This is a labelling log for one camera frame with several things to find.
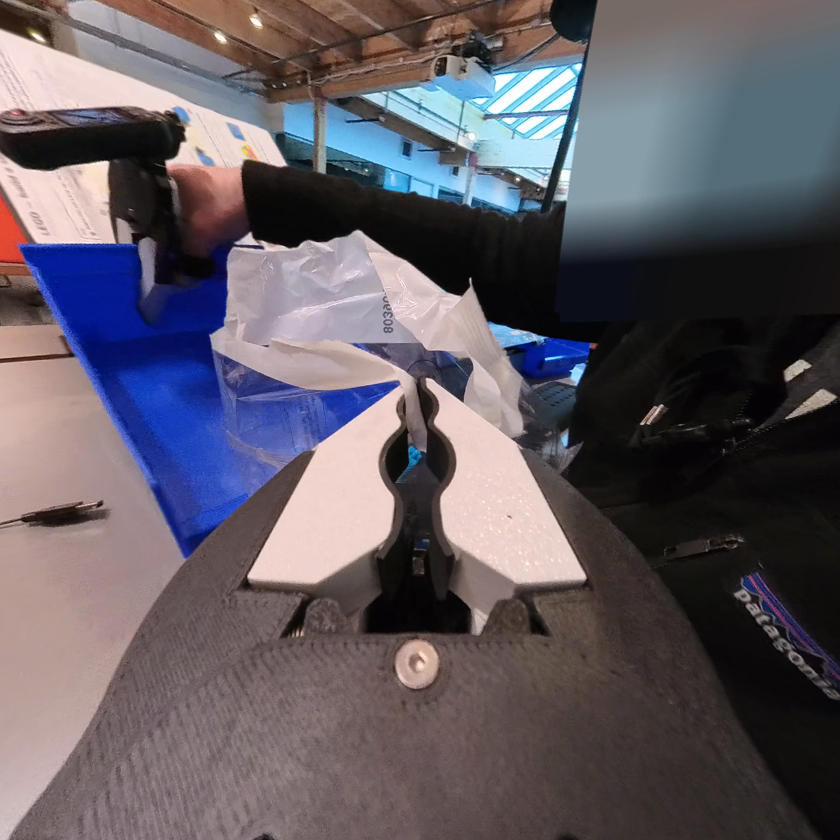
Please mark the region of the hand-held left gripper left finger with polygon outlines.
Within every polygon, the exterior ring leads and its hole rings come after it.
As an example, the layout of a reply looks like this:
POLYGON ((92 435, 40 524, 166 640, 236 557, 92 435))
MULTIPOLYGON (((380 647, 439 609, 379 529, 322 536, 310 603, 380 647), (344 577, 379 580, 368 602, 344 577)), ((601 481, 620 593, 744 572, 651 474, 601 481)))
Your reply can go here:
POLYGON ((250 588, 334 600, 364 631, 382 593, 375 556, 394 526, 384 452, 405 430, 404 402, 395 388, 315 447, 248 571, 250 588))

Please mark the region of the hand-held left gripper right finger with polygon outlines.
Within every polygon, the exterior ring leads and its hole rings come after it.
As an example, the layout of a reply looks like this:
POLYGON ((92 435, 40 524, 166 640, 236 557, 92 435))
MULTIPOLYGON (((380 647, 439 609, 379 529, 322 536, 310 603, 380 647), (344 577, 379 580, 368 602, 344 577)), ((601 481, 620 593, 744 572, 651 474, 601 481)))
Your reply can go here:
POLYGON ((420 381, 446 589, 478 635, 499 602, 582 588, 586 574, 522 449, 435 381, 420 381))

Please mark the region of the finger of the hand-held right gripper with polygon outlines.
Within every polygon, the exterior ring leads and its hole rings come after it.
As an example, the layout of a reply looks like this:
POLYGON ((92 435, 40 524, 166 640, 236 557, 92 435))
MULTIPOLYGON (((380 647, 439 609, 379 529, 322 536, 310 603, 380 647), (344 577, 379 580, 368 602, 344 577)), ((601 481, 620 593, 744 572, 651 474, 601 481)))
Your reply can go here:
POLYGON ((140 258, 140 295, 138 310, 143 320, 155 325, 172 295, 173 274, 165 247, 152 237, 138 243, 140 258))

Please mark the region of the blue plastic bin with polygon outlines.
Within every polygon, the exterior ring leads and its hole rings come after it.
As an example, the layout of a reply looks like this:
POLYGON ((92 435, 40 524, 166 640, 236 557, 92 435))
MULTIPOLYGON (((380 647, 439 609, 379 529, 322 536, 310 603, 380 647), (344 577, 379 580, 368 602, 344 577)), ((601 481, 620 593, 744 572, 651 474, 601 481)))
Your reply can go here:
MULTIPOLYGON (((218 279, 174 291, 159 321, 150 325, 138 310, 137 247, 30 245, 24 253, 175 539, 189 554, 283 469, 262 469, 242 456, 224 431, 211 336, 224 325, 227 266, 218 279)), ((523 391, 535 385, 507 352, 516 340, 505 336, 506 328, 489 327, 522 378, 521 409, 523 391)))

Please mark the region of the numbered white plastic bag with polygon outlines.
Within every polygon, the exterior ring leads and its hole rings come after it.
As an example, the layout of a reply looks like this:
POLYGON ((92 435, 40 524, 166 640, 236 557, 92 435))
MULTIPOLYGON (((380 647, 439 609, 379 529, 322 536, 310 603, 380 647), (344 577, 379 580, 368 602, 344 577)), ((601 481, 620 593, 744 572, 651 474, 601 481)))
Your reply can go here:
POLYGON ((472 287, 446 292, 356 232, 296 248, 234 248, 211 336, 229 443, 262 469, 315 448, 391 391, 419 430, 415 381, 454 376, 468 408, 524 432, 522 378, 472 287))

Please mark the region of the person's right forearm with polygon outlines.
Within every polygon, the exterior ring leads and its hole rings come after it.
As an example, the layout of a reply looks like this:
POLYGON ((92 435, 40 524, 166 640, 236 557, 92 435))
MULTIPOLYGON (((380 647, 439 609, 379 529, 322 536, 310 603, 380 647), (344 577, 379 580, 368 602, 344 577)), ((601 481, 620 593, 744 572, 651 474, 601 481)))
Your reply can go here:
POLYGON ((588 344, 605 327, 562 324, 555 309, 562 204, 517 217, 255 161, 244 164, 242 177, 256 239, 295 248, 361 232, 448 293, 474 288, 490 322, 588 344))

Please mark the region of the person's right hand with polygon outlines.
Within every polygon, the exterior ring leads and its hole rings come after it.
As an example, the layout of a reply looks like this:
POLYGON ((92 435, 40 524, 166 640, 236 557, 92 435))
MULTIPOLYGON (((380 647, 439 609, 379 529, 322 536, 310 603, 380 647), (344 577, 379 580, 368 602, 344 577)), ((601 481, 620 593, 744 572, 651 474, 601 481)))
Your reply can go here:
POLYGON ((180 201, 186 255, 208 258, 249 234, 241 168, 169 164, 167 172, 180 201))

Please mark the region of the white instruction sheet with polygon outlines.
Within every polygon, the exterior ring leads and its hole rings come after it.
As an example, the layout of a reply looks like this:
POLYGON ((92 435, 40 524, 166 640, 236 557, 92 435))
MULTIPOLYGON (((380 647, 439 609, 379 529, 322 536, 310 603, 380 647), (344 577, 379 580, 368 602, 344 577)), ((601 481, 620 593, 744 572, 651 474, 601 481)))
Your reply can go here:
MULTIPOLYGON (((186 118, 178 163, 235 167, 246 160, 284 165, 272 134, 249 115, 205 108, 196 93, 154 87, 84 59, 2 33, 2 110, 139 107, 186 118)), ((26 242, 41 245, 113 244, 108 166, 78 165, 29 171, 2 156, 2 198, 26 242)))

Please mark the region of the orange board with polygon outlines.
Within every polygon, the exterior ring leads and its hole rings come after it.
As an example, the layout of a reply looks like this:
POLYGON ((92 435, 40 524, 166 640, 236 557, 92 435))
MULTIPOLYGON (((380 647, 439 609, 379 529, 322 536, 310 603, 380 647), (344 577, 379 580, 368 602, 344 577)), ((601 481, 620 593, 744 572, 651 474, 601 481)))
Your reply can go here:
POLYGON ((1 264, 2 267, 23 266, 25 258, 20 250, 29 239, 15 215, 1 198, 1 264))

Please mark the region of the black metal pole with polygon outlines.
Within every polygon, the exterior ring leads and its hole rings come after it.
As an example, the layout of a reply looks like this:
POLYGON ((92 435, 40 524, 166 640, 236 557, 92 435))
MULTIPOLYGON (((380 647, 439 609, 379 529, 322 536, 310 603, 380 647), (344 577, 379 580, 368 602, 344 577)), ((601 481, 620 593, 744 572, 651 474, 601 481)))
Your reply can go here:
POLYGON ((567 114, 567 119, 563 126, 563 132, 560 137, 560 145, 555 155, 555 159, 553 162, 553 167, 551 173, 549 175, 548 184, 545 188, 544 195, 542 198, 542 204, 540 208, 541 214, 547 214, 551 211, 554 198, 557 193, 557 188, 560 183, 560 177, 562 170, 564 168, 564 164, 566 161, 566 157, 568 155, 569 149, 571 147, 571 142, 574 136, 574 129, 576 127, 578 117, 579 117, 579 110, 581 105, 581 96, 582 96, 582 88, 583 82, 585 78, 585 70, 588 60, 588 53, 584 54, 583 61, 581 63, 581 72, 578 76, 576 81, 574 95, 572 97, 572 101, 570 104, 570 109, 567 114))

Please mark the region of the white ceiling projector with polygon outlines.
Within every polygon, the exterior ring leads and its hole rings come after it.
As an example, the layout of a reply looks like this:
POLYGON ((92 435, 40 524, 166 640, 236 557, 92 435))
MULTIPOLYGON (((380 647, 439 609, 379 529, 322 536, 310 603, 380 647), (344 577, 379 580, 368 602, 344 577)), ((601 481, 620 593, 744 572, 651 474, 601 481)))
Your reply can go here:
POLYGON ((438 84, 438 79, 475 83, 481 88, 495 86, 490 68, 485 62, 477 57, 462 57, 454 54, 437 56, 433 60, 429 80, 438 84))

